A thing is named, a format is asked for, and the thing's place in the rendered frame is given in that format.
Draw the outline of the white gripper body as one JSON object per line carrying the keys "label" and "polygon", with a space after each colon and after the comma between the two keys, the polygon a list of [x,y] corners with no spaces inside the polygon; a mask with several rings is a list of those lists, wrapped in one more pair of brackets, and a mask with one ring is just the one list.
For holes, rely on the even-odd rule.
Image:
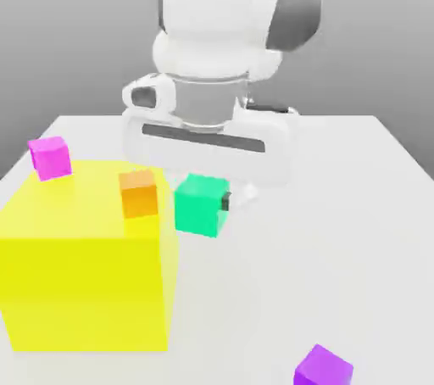
{"label": "white gripper body", "polygon": [[219,130],[189,130],[172,114],[126,109],[122,114],[125,157],[152,165],[257,185],[288,181],[294,141],[294,112],[236,106]]}

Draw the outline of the small green cube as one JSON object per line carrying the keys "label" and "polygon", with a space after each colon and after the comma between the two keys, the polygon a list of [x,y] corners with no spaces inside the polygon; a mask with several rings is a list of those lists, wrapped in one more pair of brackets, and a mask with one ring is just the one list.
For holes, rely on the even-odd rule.
{"label": "small green cube", "polygon": [[218,237],[227,218],[230,195],[226,179],[189,174],[174,192],[175,228]]}

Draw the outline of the small orange cube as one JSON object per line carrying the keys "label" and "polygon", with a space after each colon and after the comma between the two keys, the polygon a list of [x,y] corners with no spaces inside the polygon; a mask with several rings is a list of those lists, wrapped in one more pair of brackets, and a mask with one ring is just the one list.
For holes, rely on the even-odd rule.
{"label": "small orange cube", "polygon": [[119,174],[120,195],[125,218],[156,215],[157,184],[151,170],[133,170]]}

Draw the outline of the small magenta cube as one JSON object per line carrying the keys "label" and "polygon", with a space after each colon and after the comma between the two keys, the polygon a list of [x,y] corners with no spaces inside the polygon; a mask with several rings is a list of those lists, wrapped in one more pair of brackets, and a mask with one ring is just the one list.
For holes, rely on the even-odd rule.
{"label": "small magenta cube", "polygon": [[40,181],[49,181],[72,174],[70,152],[62,137],[30,140],[31,160]]}

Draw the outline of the small purple cube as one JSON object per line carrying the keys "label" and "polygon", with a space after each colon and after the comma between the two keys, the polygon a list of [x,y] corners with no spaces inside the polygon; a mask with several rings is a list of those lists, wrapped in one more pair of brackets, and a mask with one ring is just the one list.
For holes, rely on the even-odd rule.
{"label": "small purple cube", "polygon": [[353,365],[316,344],[297,366],[293,385],[350,385]]}

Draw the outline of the large yellow box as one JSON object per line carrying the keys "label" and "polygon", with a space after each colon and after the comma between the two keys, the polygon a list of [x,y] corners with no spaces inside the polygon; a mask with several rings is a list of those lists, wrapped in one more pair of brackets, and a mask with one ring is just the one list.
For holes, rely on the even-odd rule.
{"label": "large yellow box", "polygon": [[16,351],[165,351],[179,259],[171,190],[153,171],[158,213],[127,219],[120,160],[28,174],[0,209],[0,314]]}

